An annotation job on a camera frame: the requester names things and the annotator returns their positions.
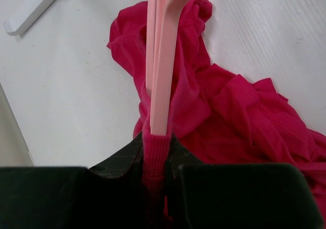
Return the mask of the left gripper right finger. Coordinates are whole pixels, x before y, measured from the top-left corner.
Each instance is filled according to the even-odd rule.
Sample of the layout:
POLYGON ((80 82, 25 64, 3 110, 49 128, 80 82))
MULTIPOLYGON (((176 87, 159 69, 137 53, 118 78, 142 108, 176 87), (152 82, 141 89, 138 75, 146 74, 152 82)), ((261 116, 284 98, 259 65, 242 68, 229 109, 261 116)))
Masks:
POLYGON ((173 228, 325 227, 322 164, 205 164, 173 136, 166 192, 173 228))

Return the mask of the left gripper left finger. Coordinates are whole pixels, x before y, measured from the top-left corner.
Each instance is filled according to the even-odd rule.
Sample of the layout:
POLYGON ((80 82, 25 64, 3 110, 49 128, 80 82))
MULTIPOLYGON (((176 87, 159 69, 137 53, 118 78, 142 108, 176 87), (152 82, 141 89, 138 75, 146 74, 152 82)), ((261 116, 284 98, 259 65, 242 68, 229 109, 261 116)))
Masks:
POLYGON ((91 167, 1 168, 1 228, 144 228, 142 137, 91 167))

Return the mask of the red t shirt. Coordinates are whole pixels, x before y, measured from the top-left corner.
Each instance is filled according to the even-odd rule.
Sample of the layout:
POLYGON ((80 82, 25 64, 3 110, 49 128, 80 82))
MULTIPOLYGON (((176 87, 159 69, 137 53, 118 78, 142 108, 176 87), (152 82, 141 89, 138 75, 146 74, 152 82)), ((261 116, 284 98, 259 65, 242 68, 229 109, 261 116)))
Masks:
POLYGON ((134 134, 143 136, 145 187, 151 192, 162 190, 169 143, 176 135, 207 163, 272 161, 296 166, 325 214, 325 136, 306 127, 270 78, 250 83, 210 61, 202 33, 212 10, 209 0, 190 0, 181 12, 165 136, 152 135, 149 129, 147 3, 121 10, 111 25, 107 46, 133 77, 140 98, 134 134))

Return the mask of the pink plastic hanger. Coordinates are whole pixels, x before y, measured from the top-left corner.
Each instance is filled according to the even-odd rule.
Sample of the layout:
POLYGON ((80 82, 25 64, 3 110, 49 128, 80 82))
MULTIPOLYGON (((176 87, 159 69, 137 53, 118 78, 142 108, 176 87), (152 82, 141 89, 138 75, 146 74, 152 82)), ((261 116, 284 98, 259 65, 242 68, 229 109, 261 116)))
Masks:
POLYGON ((152 135, 167 133, 178 24, 188 1, 148 0, 145 85, 152 135))

